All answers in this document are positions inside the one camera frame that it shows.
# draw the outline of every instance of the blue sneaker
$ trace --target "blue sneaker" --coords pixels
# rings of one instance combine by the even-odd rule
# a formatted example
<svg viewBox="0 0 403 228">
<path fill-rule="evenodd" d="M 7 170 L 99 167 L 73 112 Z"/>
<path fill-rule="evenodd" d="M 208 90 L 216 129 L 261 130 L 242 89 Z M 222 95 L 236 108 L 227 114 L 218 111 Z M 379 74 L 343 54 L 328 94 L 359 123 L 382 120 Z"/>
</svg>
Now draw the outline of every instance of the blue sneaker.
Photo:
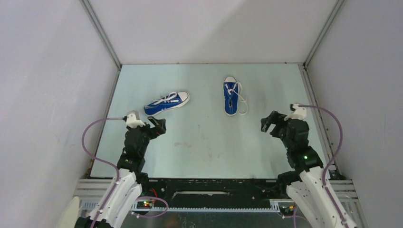
<svg viewBox="0 0 403 228">
<path fill-rule="evenodd" d="M 238 99 L 245 103 L 246 111 L 240 113 L 240 115 L 245 115 L 248 112 L 248 104 L 246 99 L 244 99 L 240 94 L 242 93 L 242 85 L 237 82 L 234 77 L 228 76 L 224 80 L 224 111 L 228 116 L 233 116 L 238 111 Z"/>
<path fill-rule="evenodd" d="M 157 115 L 167 109 L 182 107 L 188 101 L 189 94 L 187 92 L 172 92 L 168 96 L 144 106 L 144 112 L 147 115 Z"/>
</svg>

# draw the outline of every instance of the floor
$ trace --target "floor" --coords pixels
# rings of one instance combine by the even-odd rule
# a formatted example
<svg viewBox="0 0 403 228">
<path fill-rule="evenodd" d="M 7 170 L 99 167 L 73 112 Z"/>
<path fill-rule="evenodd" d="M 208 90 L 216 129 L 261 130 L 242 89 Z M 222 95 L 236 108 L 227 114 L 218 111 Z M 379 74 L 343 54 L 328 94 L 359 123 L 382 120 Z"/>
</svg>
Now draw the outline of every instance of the floor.
<svg viewBox="0 0 403 228">
<path fill-rule="evenodd" d="M 246 115 L 226 116 L 222 83 L 231 75 L 242 83 Z M 143 172 L 161 178 L 276 178 L 291 170 L 280 139 L 260 131 L 271 111 L 290 113 L 289 104 L 308 104 L 297 64 L 123 65 L 109 117 L 138 110 L 160 95 L 187 91 L 185 106 L 156 116 L 166 119 L 165 135 L 150 142 Z M 312 113 L 310 145 L 325 161 Z M 124 122 L 106 123 L 97 157 L 117 162 L 124 146 Z M 95 162 L 91 177 L 112 177 L 114 170 Z"/>
</svg>

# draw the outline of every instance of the metal frame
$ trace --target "metal frame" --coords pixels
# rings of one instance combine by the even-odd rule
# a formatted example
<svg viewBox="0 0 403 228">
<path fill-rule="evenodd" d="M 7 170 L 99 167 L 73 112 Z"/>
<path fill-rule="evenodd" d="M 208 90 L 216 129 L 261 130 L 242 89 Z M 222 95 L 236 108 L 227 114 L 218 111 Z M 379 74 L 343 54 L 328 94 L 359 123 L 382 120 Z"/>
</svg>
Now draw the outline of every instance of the metal frame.
<svg viewBox="0 0 403 228">
<path fill-rule="evenodd" d="M 166 192 L 168 189 L 161 188 L 157 182 L 163 179 L 150 179 L 150 183 L 155 183 L 155 186 L 159 186 L 157 189 L 159 193 Z M 275 180 L 260 180 L 267 183 L 267 186 L 274 184 Z M 81 199 L 81 212 L 82 216 L 85 216 L 85 210 L 91 211 L 101 200 L 102 196 L 104 195 L 106 189 L 109 187 L 111 180 L 107 179 L 81 179 L 77 183 L 76 191 L 74 192 L 75 196 L 79 196 Z M 334 189 L 337 197 L 340 199 L 342 205 L 349 213 L 351 218 L 357 223 L 359 228 L 367 228 L 368 225 L 365 221 L 363 216 L 363 211 L 361 205 L 358 201 L 357 193 L 355 192 L 355 188 L 353 182 L 351 180 L 331 180 L 330 181 L 332 188 Z M 231 202 L 236 201 L 232 196 L 227 194 L 218 194 L 214 196 L 220 196 L 226 200 L 222 200 L 220 202 Z M 263 201 L 263 198 L 260 198 L 256 195 L 256 198 L 250 198 L 249 195 L 246 196 L 251 202 L 257 203 L 256 201 L 260 200 Z M 279 212 L 281 207 L 289 207 L 290 205 L 294 204 L 293 200 L 291 199 L 270 199 L 266 205 L 269 207 L 244 207 L 244 208 L 226 208 L 225 205 L 220 204 L 221 208 L 218 206 L 211 206 L 209 208 L 192 208 L 187 205 L 188 199 L 183 198 L 183 200 L 177 200 L 176 204 L 170 208 L 170 211 L 173 212 Z M 163 211 L 165 208 L 162 205 L 157 205 L 152 209 L 152 211 Z M 148 211 L 150 209 L 138 209 L 137 202 L 133 204 L 132 211 Z"/>
<path fill-rule="evenodd" d="M 116 76 L 115 76 L 114 82 L 112 84 L 112 90 L 111 90 L 111 93 L 109 94 L 109 99 L 108 99 L 108 103 L 106 104 L 106 109 L 105 109 L 103 118 L 108 117 L 109 109 L 110 109 L 111 103 L 112 103 L 112 98 L 113 98 L 113 95 L 114 95 L 115 90 L 116 90 L 116 84 L 117 84 L 117 81 L 119 80 L 119 75 L 120 75 L 120 69 L 118 69 L 117 72 L 116 72 Z M 104 132 L 105 121 L 101 122 L 100 125 L 101 125 L 101 128 L 99 129 L 98 137 L 97 137 L 97 140 L 96 140 L 96 146 L 94 148 L 94 151 L 92 152 L 93 155 L 96 155 L 96 152 L 98 151 L 99 143 L 101 142 L 102 132 Z M 89 172 L 92 169 L 93 165 L 94 165 L 94 161 L 91 160 L 91 164 L 90 164 L 90 167 L 88 169 Z"/>
<path fill-rule="evenodd" d="M 312 82 L 309 78 L 306 68 L 304 67 L 304 64 L 300 63 L 300 64 L 298 64 L 298 67 L 299 67 L 299 71 L 301 73 L 302 82 L 304 83 L 304 87 L 307 92 L 309 104 L 315 105 L 315 106 L 320 106 L 319 101 L 315 95 L 315 91 L 312 86 Z M 333 151 L 333 148 L 331 147 L 331 141 L 330 141 L 329 135 L 327 133 L 328 128 L 325 125 L 325 121 L 323 120 L 322 113 L 318 109 L 312 109 L 312 113 L 314 116 L 314 121 L 315 121 L 317 131 L 320 134 L 319 138 L 320 138 L 320 142 L 322 144 L 322 148 L 324 148 L 324 151 L 326 152 L 325 153 L 326 162 L 329 162 L 329 160 L 334 155 L 334 151 Z M 335 166 L 330 166 L 329 169 L 331 171 L 337 170 L 337 161 L 336 161 Z"/>
<path fill-rule="evenodd" d="M 99 200 L 110 183 L 111 180 L 80 180 L 75 194 L 82 199 Z M 276 180 L 151 178 L 143 188 L 153 189 L 155 195 L 165 199 L 175 211 L 225 211 L 222 208 L 270 211 L 269 199 L 281 198 L 271 191 L 273 187 L 276 187 Z M 152 191 L 144 194 L 154 195 Z M 164 207 L 164 204 L 156 202 L 155 206 Z"/>
<path fill-rule="evenodd" d="M 330 29 L 330 26 L 332 25 L 333 21 L 335 20 L 336 16 L 339 14 L 342 6 L 344 5 L 344 3 L 346 2 L 346 0 L 337 0 L 335 6 L 332 9 L 332 12 L 330 13 L 329 17 L 326 20 L 325 25 L 323 26 L 322 30 L 319 33 L 319 36 L 317 37 L 314 45 L 312 46 L 311 50 L 309 51 L 309 54 L 304 62 L 304 66 L 307 67 L 311 61 L 312 58 L 314 57 L 317 49 L 319 48 L 320 44 L 323 41 L 323 38 L 325 37 L 325 35 L 327 34 L 327 32 Z"/>
<path fill-rule="evenodd" d="M 106 50 L 113 59 L 114 63 L 116 64 L 117 69 L 120 70 L 122 68 L 122 64 L 120 63 L 119 58 L 117 57 L 117 54 L 112 47 L 111 41 L 109 41 L 108 36 L 106 35 L 104 29 L 102 28 L 101 22 L 99 22 L 99 19 L 95 14 L 94 8 L 92 8 L 92 5 L 89 2 L 89 0 L 80 0 L 80 2 L 83 5 L 83 8 L 86 11 L 92 24 L 94 25 L 96 32 L 101 38 L 102 43 L 105 45 Z"/>
</svg>

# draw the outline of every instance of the purple cable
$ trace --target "purple cable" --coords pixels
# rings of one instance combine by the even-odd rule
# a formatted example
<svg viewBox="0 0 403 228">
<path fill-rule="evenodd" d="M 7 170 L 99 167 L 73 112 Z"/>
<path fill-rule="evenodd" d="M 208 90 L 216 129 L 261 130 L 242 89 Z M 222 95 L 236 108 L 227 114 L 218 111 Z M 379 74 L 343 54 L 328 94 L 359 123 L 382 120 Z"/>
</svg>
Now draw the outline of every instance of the purple cable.
<svg viewBox="0 0 403 228">
<path fill-rule="evenodd" d="M 94 217 L 94 219 L 92 220 L 92 223 L 91 223 L 90 228 L 94 228 L 95 223 L 96 223 L 96 220 L 97 220 L 97 218 L 98 218 L 98 216 L 99 216 L 99 214 L 100 214 L 99 211 L 104 208 L 106 202 L 108 202 L 108 199 L 111 197 L 113 191 L 115 190 L 116 185 L 117 185 L 117 182 L 119 181 L 119 169 L 118 169 L 114 164 L 112 164 L 112 163 L 110 163 L 110 162 L 108 162 L 108 161 L 105 161 L 105 160 L 103 160 L 103 159 L 97 158 L 96 156 L 94 156 L 93 154 L 91 154 L 91 153 L 87 150 L 86 145 L 85 145 L 85 142 L 84 142 L 84 138 L 85 138 L 85 136 L 86 136 L 87 131 L 88 131 L 94 124 L 99 123 L 99 122 L 102 122 L 102 121 L 106 121 L 106 120 L 123 120 L 123 118 L 103 118 L 103 119 L 96 120 L 96 121 L 92 122 L 92 123 L 84 130 L 83 136 L 81 137 L 81 144 L 83 145 L 83 149 L 84 149 L 84 151 L 85 151 L 91 158 L 93 158 L 93 159 L 95 159 L 95 160 L 98 160 L 98 161 L 100 161 L 100 162 L 106 163 L 106 164 L 112 166 L 112 167 L 116 170 L 116 181 L 115 181 L 115 184 L 112 186 L 112 188 L 111 188 L 111 190 L 109 191 L 108 195 L 106 196 L 104 202 L 102 202 L 101 207 L 99 208 L 98 212 L 95 214 L 95 217 Z"/>
<path fill-rule="evenodd" d="M 300 218 L 300 219 L 303 219 L 303 220 L 305 220 L 305 221 L 309 222 L 309 221 L 308 221 L 308 219 L 306 219 L 305 217 L 300 216 L 300 215 L 297 215 L 297 212 L 296 212 L 296 210 L 297 210 L 297 209 L 298 209 L 298 206 L 296 206 L 296 209 L 295 209 L 295 211 L 294 211 L 294 214 L 293 214 L 293 215 L 285 216 L 285 215 L 283 215 L 281 212 L 280 212 L 278 215 L 280 215 L 280 216 L 284 216 L 284 218 L 285 218 L 285 219 L 290 219 L 290 218 Z"/>
<path fill-rule="evenodd" d="M 142 199 L 154 199 L 154 200 L 161 201 L 161 202 L 163 202 L 163 203 L 165 204 L 165 206 L 166 206 L 166 207 L 165 207 L 165 210 L 164 210 L 162 213 L 158 214 L 158 215 L 150 215 L 150 216 L 147 216 L 147 215 L 140 215 L 140 214 L 134 213 L 136 216 L 143 217 L 143 218 L 155 218 L 155 217 L 158 217 L 158 216 L 161 216 L 161 215 L 165 214 L 165 213 L 168 211 L 168 209 L 169 209 L 168 203 L 167 203 L 165 200 L 161 199 L 161 198 L 153 197 L 153 196 L 140 196 L 140 197 L 138 197 L 136 200 L 142 200 Z"/>
<path fill-rule="evenodd" d="M 335 198 L 333 198 L 332 194 L 330 193 L 329 188 L 326 186 L 326 172 L 327 172 L 327 170 L 329 169 L 329 167 L 331 166 L 331 164 L 335 161 L 336 156 L 339 154 L 341 145 L 342 145 L 342 143 L 343 143 L 343 129 L 342 129 L 342 127 L 341 127 L 341 123 L 339 122 L 339 120 L 337 119 L 337 117 L 336 117 L 333 113 L 331 113 L 329 110 L 327 110 L 327 109 L 325 109 L 325 108 L 318 107 L 318 106 L 313 106 L 313 105 L 304 105 L 304 104 L 300 104 L 299 107 L 315 108 L 315 109 L 322 110 L 322 111 L 328 113 L 330 116 L 332 116 L 333 119 L 336 121 L 338 127 L 339 127 L 339 130 L 340 130 L 340 141 L 339 141 L 339 145 L 337 146 L 337 149 L 336 149 L 335 154 L 333 155 L 333 157 L 330 159 L 329 163 L 327 163 L 325 169 L 323 170 L 323 173 L 322 173 L 322 184 L 323 184 L 323 186 L 325 187 L 326 193 L 327 193 L 327 195 L 329 196 L 330 200 L 332 200 L 332 203 L 333 203 L 333 205 L 335 206 L 335 208 L 336 208 L 336 210 L 337 210 L 337 212 L 338 212 L 338 214 L 339 214 L 339 216 L 340 216 L 340 218 L 341 218 L 342 224 L 344 224 L 344 227 L 349 228 L 349 226 L 348 226 L 346 223 L 344 223 L 344 222 L 346 221 L 346 219 L 344 218 L 344 215 L 343 215 L 343 213 L 341 212 L 341 209 L 339 208 L 338 204 L 336 203 Z"/>
</svg>

